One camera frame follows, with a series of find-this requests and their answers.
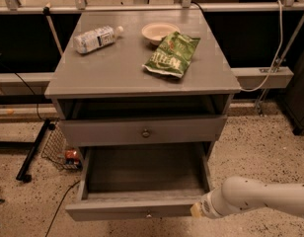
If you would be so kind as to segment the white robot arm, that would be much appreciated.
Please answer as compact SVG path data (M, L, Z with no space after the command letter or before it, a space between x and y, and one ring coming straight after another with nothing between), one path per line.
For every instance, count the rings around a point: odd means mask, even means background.
M216 219L262 207L304 218L304 183L266 184L231 177L219 188L203 195L190 208L190 213L193 217Z

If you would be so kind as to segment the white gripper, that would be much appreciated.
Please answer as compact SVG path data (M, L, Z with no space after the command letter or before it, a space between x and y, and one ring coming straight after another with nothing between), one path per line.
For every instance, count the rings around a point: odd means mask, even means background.
M217 188L203 195L200 203L196 202L191 208L190 213L192 217L201 218L205 215L208 218L221 218L222 214L216 209L216 205L221 199L221 189Z

